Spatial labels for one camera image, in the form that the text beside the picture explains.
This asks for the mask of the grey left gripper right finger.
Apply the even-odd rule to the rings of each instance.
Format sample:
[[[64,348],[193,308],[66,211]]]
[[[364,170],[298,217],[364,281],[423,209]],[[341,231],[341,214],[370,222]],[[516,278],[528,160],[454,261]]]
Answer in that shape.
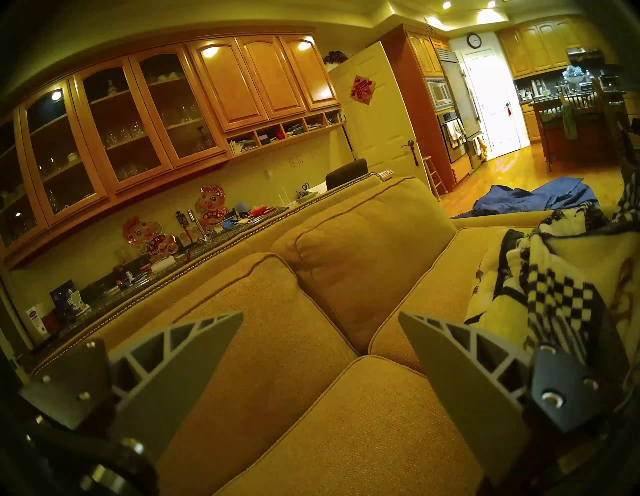
[[[613,385],[558,344],[528,353],[484,329],[404,311],[399,324],[488,481],[541,481],[613,410]]]

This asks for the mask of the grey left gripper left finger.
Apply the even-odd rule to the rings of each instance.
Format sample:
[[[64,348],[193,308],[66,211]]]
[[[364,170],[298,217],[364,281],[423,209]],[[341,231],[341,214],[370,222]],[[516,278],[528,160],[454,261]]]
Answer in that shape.
[[[107,351],[89,338],[44,365],[20,396],[54,426],[166,450],[244,320],[242,312],[171,324]]]

